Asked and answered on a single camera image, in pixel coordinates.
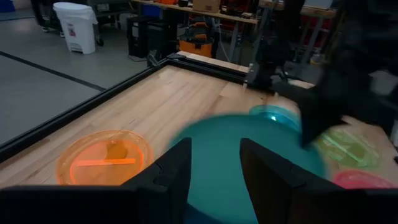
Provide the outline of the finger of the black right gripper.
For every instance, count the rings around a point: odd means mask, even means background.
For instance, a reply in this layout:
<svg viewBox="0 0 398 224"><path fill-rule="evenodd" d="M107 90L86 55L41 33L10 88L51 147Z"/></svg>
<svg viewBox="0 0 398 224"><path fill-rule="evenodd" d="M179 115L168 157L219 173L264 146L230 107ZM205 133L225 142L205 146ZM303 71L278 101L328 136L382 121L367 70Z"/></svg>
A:
<svg viewBox="0 0 398 224"><path fill-rule="evenodd" d="M307 147L312 141L333 126L346 124L340 111L323 100L305 100L298 104L301 114L301 145Z"/></svg>
<svg viewBox="0 0 398 224"><path fill-rule="evenodd" d="M298 104L316 100L315 94L310 89L289 84L287 82L274 83L272 88L280 96L288 98Z"/></svg>

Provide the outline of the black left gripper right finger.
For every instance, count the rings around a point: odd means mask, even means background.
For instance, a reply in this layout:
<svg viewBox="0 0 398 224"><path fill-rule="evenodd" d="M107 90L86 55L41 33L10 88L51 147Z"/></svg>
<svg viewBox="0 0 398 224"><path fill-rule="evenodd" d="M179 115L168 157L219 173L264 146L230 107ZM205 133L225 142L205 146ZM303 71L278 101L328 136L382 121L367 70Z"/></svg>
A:
<svg viewBox="0 0 398 224"><path fill-rule="evenodd" d="M327 197L341 187L247 138L239 154L259 223L331 223Z"/></svg>

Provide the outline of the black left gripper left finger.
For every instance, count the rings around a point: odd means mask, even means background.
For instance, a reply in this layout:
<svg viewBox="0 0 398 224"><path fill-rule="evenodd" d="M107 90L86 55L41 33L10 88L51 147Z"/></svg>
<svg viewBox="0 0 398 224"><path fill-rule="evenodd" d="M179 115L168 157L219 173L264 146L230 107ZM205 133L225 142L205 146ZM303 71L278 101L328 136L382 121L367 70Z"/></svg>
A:
<svg viewBox="0 0 398 224"><path fill-rule="evenodd" d="M129 223L183 223L192 169L192 139L183 138L122 186Z"/></svg>

